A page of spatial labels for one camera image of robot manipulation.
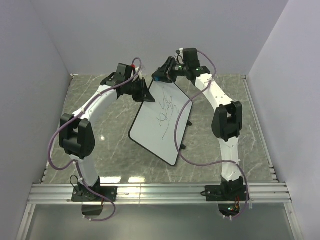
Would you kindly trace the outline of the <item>white whiteboard black frame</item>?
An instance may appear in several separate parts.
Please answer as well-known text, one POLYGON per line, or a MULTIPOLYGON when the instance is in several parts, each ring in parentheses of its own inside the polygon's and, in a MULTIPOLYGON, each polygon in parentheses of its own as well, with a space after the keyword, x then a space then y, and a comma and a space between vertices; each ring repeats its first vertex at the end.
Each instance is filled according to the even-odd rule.
POLYGON ((184 104, 190 99, 174 83, 152 81, 149 92, 155 102, 143 102, 128 132, 129 138, 170 166, 177 163, 176 142, 182 144, 193 103, 184 109, 178 128, 177 118, 184 104))

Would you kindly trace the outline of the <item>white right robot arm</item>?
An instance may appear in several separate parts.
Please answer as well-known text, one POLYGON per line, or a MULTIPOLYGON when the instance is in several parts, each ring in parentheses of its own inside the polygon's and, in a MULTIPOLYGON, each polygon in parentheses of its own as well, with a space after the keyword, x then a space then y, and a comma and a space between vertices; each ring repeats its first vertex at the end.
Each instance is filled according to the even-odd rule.
POLYGON ((180 48, 153 74, 155 82, 174 83, 178 77, 187 78, 203 94, 214 110, 211 129, 221 151, 221 184, 216 190, 205 190, 203 195, 219 200, 232 200, 246 191, 244 176, 239 168, 238 143, 242 130, 243 106, 232 100, 218 85, 215 74, 201 66, 196 48, 180 48))

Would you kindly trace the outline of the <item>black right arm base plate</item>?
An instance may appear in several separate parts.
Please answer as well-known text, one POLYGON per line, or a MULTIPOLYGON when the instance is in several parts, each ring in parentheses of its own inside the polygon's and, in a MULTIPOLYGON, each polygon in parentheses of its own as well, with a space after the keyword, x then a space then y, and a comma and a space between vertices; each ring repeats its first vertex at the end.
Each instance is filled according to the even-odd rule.
POLYGON ((207 202, 234 202, 250 200, 246 186, 230 187, 228 185, 206 185, 200 193, 207 202))

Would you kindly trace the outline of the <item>blue whiteboard eraser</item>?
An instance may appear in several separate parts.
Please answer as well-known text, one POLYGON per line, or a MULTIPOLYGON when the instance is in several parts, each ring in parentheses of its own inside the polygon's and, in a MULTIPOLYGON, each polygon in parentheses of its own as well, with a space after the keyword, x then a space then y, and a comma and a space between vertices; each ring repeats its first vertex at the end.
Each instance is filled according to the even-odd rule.
POLYGON ((152 76, 152 79, 154 80, 154 81, 156 81, 156 82, 161 82, 162 81, 162 79, 161 79, 161 77, 159 77, 159 76, 152 76))

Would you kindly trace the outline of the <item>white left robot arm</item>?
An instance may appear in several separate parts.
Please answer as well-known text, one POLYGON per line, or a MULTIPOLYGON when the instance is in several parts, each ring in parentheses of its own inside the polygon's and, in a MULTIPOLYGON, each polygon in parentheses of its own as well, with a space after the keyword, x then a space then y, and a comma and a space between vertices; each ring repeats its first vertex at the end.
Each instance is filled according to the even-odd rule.
POLYGON ((134 64, 118 64, 116 71, 101 81, 94 95, 80 109, 60 118, 59 146, 75 164, 77 192, 89 201, 96 201, 101 196, 100 177, 91 157, 96 145, 93 125, 123 95, 131 96, 138 103, 155 102, 140 67, 134 64))

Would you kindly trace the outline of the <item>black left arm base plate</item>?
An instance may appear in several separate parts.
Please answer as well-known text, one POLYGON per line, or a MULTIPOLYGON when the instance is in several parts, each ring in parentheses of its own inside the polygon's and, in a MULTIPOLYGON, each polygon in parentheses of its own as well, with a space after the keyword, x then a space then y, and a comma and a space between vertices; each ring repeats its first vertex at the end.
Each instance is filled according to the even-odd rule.
POLYGON ((116 201, 117 193, 118 193, 117 186, 100 186, 94 190, 98 193, 98 195, 88 191, 88 189, 86 187, 84 187, 83 185, 80 185, 80 186, 77 185, 73 188, 71 201, 72 202, 82 202, 82 203, 105 201, 105 199, 102 198, 101 196, 108 198, 112 202, 116 201))

